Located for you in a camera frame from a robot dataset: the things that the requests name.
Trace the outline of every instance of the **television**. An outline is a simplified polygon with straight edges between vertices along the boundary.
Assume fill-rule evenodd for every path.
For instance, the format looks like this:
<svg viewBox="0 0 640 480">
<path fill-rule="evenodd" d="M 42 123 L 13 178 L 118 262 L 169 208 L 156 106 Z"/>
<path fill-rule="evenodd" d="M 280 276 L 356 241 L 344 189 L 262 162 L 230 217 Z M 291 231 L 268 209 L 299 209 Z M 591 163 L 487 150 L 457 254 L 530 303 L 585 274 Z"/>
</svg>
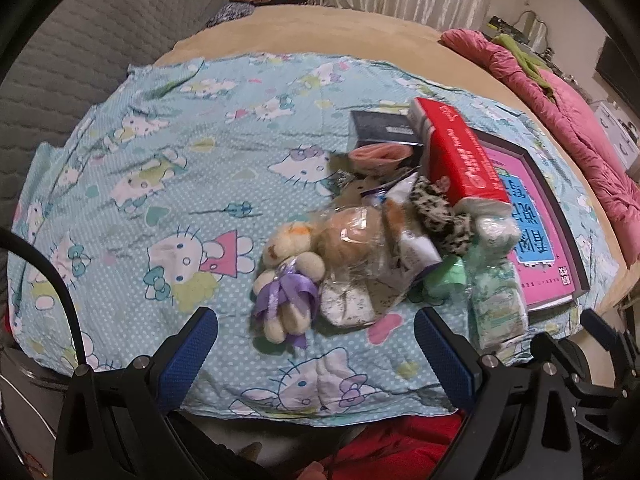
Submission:
<svg viewBox="0 0 640 480">
<path fill-rule="evenodd" d="M 604 42 L 596 70 L 633 112 L 640 116 L 640 69 L 637 64 L 631 65 L 625 59 L 611 38 Z"/>
</svg>

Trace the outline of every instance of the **black box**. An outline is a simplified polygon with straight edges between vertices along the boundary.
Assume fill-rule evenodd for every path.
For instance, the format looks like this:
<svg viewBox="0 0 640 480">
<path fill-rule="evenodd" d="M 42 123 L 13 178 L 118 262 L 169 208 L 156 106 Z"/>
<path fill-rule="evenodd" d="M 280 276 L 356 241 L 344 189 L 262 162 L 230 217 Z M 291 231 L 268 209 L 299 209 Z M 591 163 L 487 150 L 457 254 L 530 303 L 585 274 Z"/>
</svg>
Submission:
<svg viewBox="0 0 640 480">
<path fill-rule="evenodd" d="M 407 144 L 414 154 L 404 160 L 401 166 L 416 168 L 420 165 L 422 139 L 411 128 L 406 116 L 381 112 L 351 112 L 349 125 L 349 151 L 380 142 Z"/>
</svg>

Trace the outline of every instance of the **beige bed sheet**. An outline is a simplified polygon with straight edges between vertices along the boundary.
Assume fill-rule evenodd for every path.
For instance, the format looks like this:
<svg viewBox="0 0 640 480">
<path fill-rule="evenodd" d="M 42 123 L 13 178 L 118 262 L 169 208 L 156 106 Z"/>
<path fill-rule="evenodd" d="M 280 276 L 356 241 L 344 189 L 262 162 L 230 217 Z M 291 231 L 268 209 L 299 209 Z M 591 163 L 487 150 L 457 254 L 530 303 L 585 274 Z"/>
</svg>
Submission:
<svg viewBox="0 0 640 480">
<path fill-rule="evenodd" d="M 328 7 L 271 6 L 258 8 L 247 18 L 222 23 L 179 41 L 156 64 L 247 52 L 319 52 L 386 60 L 408 72 L 523 110 L 548 135 L 516 94 L 479 66 L 438 44 L 439 37 L 432 28 L 381 14 Z M 598 304 L 598 312 L 604 313 L 618 304 L 640 279 L 640 263 L 626 268 L 616 235 L 591 187 L 555 139 L 548 136 L 587 190 L 611 254 L 620 264 L 613 286 Z"/>
</svg>

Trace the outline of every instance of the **purple ribbon bow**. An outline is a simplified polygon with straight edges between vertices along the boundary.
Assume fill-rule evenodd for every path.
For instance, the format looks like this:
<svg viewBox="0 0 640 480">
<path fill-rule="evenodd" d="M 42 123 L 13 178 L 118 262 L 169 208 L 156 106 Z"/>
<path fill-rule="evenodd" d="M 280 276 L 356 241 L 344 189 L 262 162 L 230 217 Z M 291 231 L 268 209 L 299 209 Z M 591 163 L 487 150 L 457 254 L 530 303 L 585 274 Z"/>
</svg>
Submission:
<svg viewBox="0 0 640 480">
<path fill-rule="evenodd" d="M 302 148 L 294 148 L 292 150 L 289 150 L 289 156 L 296 162 L 300 162 L 307 158 L 314 158 L 315 156 L 322 155 L 323 153 L 324 150 L 317 144 L 309 146 L 304 150 Z"/>
<path fill-rule="evenodd" d="M 276 278 L 261 288 L 255 300 L 254 316 L 258 321 L 273 319 L 278 315 L 278 307 L 289 301 L 302 314 L 310 313 L 312 320 L 318 314 L 318 288 L 306 276 L 296 272 L 295 260 L 283 266 Z M 287 335 L 287 342 L 298 348 L 306 348 L 306 336 Z"/>
</svg>

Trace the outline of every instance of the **blue label with chinese characters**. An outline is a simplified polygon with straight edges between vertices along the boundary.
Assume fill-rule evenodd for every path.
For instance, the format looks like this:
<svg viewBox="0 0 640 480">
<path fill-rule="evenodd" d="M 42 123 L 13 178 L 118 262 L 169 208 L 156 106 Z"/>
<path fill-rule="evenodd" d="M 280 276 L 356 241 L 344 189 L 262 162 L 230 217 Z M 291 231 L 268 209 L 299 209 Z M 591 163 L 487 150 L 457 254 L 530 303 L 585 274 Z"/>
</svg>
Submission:
<svg viewBox="0 0 640 480">
<path fill-rule="evenodd" d="M 545 226 L 522 181 L 512 174 L 500 174 L 502 183 L 513 205 L 511 216 L 522 231 L 522 238 L 516 244 L 516 256 L 521 264 L 551 263 L 556 257 Z"/>
</svg>

